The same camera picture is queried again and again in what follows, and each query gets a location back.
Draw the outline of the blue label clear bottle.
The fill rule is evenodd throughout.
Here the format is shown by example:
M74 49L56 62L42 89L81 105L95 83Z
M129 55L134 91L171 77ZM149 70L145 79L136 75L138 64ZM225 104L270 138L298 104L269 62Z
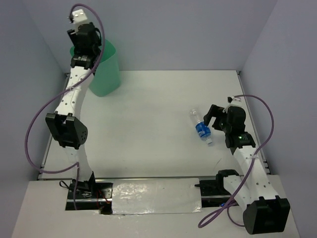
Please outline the blue label clear bottle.
M193 108L190 110L190 118L200 139L204 141L207 145L211 145L211 130L208 126L204 124L203 116L198 108Z

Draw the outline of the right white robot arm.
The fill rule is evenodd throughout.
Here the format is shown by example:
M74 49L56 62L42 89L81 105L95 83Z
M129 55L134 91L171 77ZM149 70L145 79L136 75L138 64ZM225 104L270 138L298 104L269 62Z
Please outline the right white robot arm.
M281 198L271 185L266 171L256 152L252 136L245 130L246 112L238 105L227 108L211 105L204 116L208 125L223 131L225 144L238 162L244 177L234 170L223 170L217 174L216 190L221 194L230 193L232 199L243 211L243 223L251 234L283 232L290 212L290 203Z

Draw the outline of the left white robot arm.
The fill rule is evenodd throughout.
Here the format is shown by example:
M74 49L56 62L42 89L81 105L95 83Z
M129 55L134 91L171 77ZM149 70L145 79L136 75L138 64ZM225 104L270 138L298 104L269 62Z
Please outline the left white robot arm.
M74 45L67 92L54 113L48 113L45 121L55 141L64 149L70 163L78 163L74 185L86 198L97 192L95 176L89 166L85 151L88 129L80 121L80 113L86 92L94 75L91 69L101 53L100 31L92 22L79 25L77 30L68 30Z

